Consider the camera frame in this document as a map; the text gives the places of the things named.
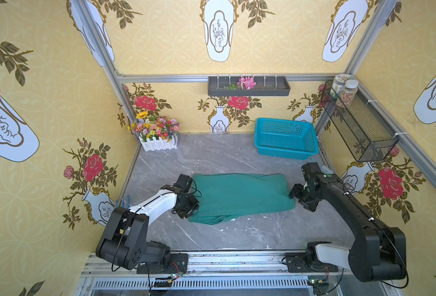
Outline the green long pants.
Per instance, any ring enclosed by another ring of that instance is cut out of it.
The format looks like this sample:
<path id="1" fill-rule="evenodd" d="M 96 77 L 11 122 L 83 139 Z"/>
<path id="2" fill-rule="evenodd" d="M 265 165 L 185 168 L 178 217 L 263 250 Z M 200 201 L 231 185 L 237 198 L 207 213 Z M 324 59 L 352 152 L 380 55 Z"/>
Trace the green long pants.
<path id="1" fill-rule="evenodd" d="M 194 181 L 200 193 L 199 209 L 188 219 L 192 223 L 214 225 L 295 208 L 282 174 L 195 175 Z"/>

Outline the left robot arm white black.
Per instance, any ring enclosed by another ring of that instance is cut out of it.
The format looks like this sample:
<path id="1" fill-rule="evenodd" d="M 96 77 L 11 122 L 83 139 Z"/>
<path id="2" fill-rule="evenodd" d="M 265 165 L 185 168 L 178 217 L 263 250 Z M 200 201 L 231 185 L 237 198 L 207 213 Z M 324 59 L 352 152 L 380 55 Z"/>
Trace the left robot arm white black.
<path id="1" fill-rule="evenodd" d="M 162 214 L 173 211 L 189 218 L 199 209 L 199 201 L 190 192 L 191 182 L 163 186 L 153 197 L 130 208 L 113 210 L 98 242 L 95 254 L 118 268 L 149 268 L 166 271 L 171 264 L 170 247 L 146 240 L 149 226 Z"/>

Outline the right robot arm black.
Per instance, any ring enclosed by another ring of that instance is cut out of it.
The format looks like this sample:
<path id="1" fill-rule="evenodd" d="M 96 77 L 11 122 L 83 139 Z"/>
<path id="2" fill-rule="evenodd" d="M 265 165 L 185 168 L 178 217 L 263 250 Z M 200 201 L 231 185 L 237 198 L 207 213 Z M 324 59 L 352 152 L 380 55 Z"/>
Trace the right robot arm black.
<path id="1" fill-rule="evenodd" d="M 325 200 L 338 212 L 354 235 L 354 242 L 343 261 L 359 281 L 408 277 L 405 234 L 374 218 L 339 177 L 322 173 L 311 178 L 307 176 L 306 185 L 295 184 L 289 198 L 296 199 L 311 212 Z"/>

